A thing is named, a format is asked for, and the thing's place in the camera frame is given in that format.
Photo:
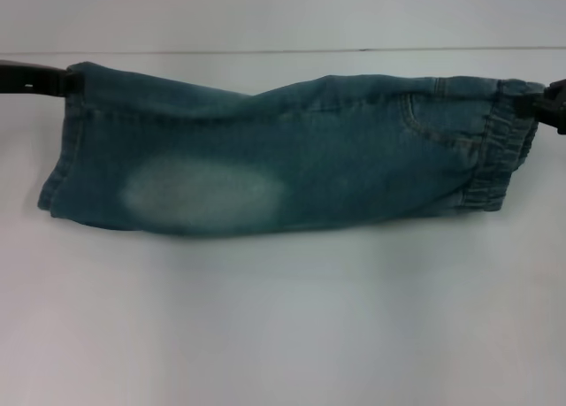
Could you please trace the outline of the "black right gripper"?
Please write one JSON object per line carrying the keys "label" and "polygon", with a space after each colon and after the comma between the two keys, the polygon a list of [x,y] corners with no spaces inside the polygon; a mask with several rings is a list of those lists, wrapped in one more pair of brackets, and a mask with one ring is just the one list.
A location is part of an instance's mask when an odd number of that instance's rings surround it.
{"label": "black right gripper", "polygon": [[551,126],[560,135],[566,135],[565,128],[566,80],[551,83],[540,92],[514,98],[514,113],[520,119],[536,119]]}

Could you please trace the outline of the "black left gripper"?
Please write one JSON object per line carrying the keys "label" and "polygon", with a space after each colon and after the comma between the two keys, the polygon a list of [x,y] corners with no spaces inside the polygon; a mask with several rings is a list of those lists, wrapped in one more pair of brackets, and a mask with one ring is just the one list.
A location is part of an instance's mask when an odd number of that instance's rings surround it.
{"label": "black left gripper", "polygon": [[1,94],[36,94],[41,96],[66,97],[79,93],[84,86],[84,76],[70,68],[33,65],[2,60],[0,64]]}

